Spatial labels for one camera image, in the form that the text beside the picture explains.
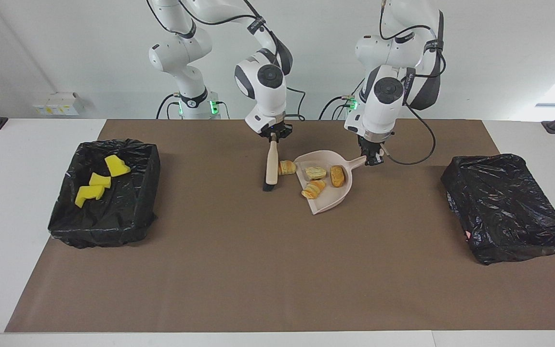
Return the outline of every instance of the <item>green indicator light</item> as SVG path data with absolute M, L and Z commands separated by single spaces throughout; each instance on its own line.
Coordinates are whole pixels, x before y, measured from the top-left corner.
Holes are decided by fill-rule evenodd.
M 211 105 L 211 113 L 212 114 L 218 114 L 220 112 L 220 109 L 215 104 L 215 101 L 209 101 L 209 104 Z

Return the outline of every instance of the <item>beige dustpan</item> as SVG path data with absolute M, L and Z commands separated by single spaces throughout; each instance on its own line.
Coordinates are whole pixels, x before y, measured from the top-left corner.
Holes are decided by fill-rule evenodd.
M 346 195 L 348 195 L 350 187 L 352 187 L 352 170 L 365 164 L 365 161 L 365 157 L 357 158 L 353 161 L 346 161 L 341 155 L 332 151 L 311 152 L 296 158 L 295 164 L 297 164 L 297 176 L 299 177 L 299 182 L 302 188 L 305 188 L 308 182 L 310 182 L 308 176 L 305 174 L 305 170 L 308 167 L 322 167 L 328 173 L 330 172 L 330 168 L 334 165 L 339 165 L 344 168 L 346 181 L 343 186 L 333 187 L 330 177 L 327 177 L 324 179 L 327 187 L 318 199 L 308 199 L 312 214 L 323 213 L 339 205 L 340 202 L 346 198 Z

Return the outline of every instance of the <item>food item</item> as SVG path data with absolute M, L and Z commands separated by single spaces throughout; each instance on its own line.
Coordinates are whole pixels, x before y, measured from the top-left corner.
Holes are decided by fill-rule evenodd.
M 282 160 L 277 167 L 277 173 L 280 176 L 292 175 L 297 172 L 297 165 L 290 160 Z
M 339 165 L 332 166 L 330 169 L 330 175 L 331 175 L 331 184 L 333 185 L 333 187 L 341 187 L 344 185 L 344 181 L 346 180 L 346 177 L 344 175 L 343 167 Z
M 324 181 L 310 181 L 310 183 L 308 183 L 305 189 L 301 192 L 301 195 L 311 200 L 318 199 L 318 196 L 322 193 L 324 187 L 326 186 L 327 184 L 324 183 Z
M 305 174 L 310 180 L 322 180 L 327 176 L 327 171 L 322 167 L 308 167 Z
M 104 195 L 104 189 L 104 186 L 82 186 L 79 188 L 79 193 L 77 194 L 74 203 L 80 208 L 83 208 L 84 202 L 87 199 L 102 199 L 102 195 Z
M 113 177 L 121 176 L 130 173 L 132 171 L 128 165 L 118 156 L 112 155 L 105 158 L 106 166 L 108 166 L 108 171 Z
M 97 173 L 91 174 L 91 179 L 89 180 L 90 186 L 104 186 L 106 189 L 110 188 L 110 176 L 100 176 Z

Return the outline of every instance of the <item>black trash bag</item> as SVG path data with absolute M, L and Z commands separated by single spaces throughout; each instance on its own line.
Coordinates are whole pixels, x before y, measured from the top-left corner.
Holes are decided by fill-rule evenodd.
M 555 209 L 519 156 L 455 157 L 441 180 L 482 264 L 555 254 Z
M 116 154 L 132 172 L 113 177 L 100 200 L 74 204 L 81 186 L 89 185 L 91 173 L 110 176 L 104 158 Z M 53 208 L 49 231 L 55 239 L 76 248 L 115 247 L 145 239 L 154 216 L 160 178 L 156 145 L 137 140 L 81 143 L 72 158 L 59 198 Z

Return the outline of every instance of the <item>brown table surface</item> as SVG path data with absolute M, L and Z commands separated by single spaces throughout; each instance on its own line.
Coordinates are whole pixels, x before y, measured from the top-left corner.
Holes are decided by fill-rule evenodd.
M 283 160 L 359 156 L 341 123 L 294 125 Z M 498 153 L 487 130 L 430 125 L 428 162 L 357 169 L 346 200 L 312 216 L 296 176 L 262 192 L 268 143 L 242 121 L 109 120 L 102 140 L 158 145 L 159 219 L 121 248 L 49 240 L 6 331 L 555 330 L 555 255 L 480 265 L 447 205 L 451 158 Z M 416 120 L 396 132 L 395 158 L 429 150 Z

